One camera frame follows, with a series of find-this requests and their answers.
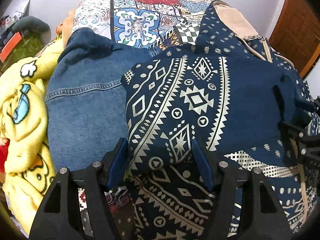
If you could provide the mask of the navy patterned garment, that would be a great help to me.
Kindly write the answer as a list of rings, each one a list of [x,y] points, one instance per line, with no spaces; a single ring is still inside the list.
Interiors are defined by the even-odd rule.
[[[292,231],[319,204],[319,170],[297,162],[278,123],[273,86],[313,101],[293,63],[275,52],[236,9],[213,1],[194,44],[174,46],[122,78],[126,90],[129,181],[138,239],[202,239],[216,193],[205,187],[191,151],[196,140],[241,170],[259,168]],[[237,233],[236,191],[228,236]]]

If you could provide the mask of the red cloth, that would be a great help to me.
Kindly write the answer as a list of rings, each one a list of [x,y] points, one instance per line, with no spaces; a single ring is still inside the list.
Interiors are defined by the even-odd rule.
[[[4,173],[4,164],[8,157],[8,147],[10,145],[10,140],[7,138],[1,138],[0,142],[0,172]]]

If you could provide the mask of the brown wooden door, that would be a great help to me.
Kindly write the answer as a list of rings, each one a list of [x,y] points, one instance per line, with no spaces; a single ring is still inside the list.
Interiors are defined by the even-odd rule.
[[[285,0],[270,45],[305,78],[319,58],[319,20],[306,0]]]

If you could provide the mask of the blue denim jacket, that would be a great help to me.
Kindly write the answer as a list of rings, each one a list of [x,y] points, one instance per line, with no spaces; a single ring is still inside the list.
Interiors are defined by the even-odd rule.
[[[121,78],[155,53],[113,42],[88,28],[72,33],[45,96],[55,168],[86,168],[127,137]]]

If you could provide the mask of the yellow cartoon blanket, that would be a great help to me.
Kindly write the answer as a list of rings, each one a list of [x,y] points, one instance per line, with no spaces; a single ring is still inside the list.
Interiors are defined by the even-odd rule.
[[[26,234],[56,174],[44,97],[62,51],[58,36],[39,55],[21,59],[1,76],[1,139],[9,144],[3,191]]]

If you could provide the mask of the orange box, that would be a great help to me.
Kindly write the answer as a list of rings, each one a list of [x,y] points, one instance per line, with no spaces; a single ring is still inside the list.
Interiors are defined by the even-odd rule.
[[[2,63],[6,60],[12,50],[17,46],[17,44],[22,40],[21,34],[19,32],[15,33],[12,38],[7,42],[0,53],[0,60]]]

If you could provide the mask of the green patterned cloth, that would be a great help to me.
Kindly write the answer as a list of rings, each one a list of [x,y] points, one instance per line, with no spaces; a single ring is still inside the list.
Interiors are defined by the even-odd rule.
[[[1,63],[1,72],[5,72],[12,64],[23,58],[34,57],[43,47],[44,44],[40,34],[31,33],[25,35],[9,53],[4,63]]]

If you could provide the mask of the colourful patchwork bedspread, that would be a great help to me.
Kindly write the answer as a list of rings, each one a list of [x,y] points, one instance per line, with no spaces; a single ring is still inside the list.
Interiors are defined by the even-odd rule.
[[[135,48],[163,50],[193,44],[211,0],[86,0],[75,11],[73,30]]]

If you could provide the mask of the grey neck pillow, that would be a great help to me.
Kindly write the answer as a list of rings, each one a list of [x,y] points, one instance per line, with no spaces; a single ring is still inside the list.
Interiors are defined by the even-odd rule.
[[[21,18],[12,26],[12,31],[14,33],[23,33],[26,30],[40,34],[40,38],[44,43],[48,43],[50,41],[51,31],[49,25],[34,16]]]

